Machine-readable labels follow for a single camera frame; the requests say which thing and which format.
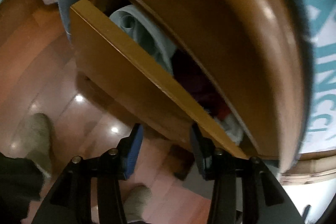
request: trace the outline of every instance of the person's leg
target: person's leg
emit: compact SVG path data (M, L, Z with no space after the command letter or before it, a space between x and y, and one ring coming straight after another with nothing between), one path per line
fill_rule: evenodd
M27 217L31 200L40 199L44 177L51 175L51 122L44 114L29 117L18 132L28 154L25 159L0 153L0 211L17 220Z
M124 203L124 212L128 223L144 223L142 214L152 197L151 190L144 186L135 187Z

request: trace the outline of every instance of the foot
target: foot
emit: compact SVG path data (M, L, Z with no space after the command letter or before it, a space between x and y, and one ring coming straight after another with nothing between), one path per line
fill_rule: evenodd
M124 203L124 212L128 223L143 221L143 211L151 198L152 191L145 185L137 186L131 190Z
M32 160L47 178L51 177L49 151L52 128L52 123L45 114L36 113L26 120L21 132L21 141L28 151L26 158Z

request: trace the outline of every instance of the metal bolt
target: metal bolt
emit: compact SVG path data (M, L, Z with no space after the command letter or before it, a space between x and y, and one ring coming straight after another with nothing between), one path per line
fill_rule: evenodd
M215 155L221 156L223 155L224 151L221 148L215 148Z
M111 148L109 151L108 151L109 155L111 156L115 156L118 154L118 149L117 148Z
M258 164L258 163L259 163L259 158L258 158L258 157L251 157L251 161L252 161L254 164Z
M74 157L72 158L72 162L73 162L74 164L79 163L81 160L82 160L82 158L81 158L80 156L74 156Z

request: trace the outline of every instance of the wooden cabinet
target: wooden cabinet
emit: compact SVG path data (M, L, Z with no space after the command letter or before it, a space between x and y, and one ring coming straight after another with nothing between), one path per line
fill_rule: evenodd
M196 121L226 150L245 157L200 105L103 14L123 0L89 1L81 0L71 11L78 67L181 146L189 147L189 127ZM302 136L305 100L300 30L286 1L129 1L192 56L239 118L257 153L279 157L281 169L288 169Z

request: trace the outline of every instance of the drawer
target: drawer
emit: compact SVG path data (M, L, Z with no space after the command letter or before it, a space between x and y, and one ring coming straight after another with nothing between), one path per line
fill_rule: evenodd
M75 3L70 18L78 69L129 112L186 149L196 121L216 145L246 158L191 95L92 3Z

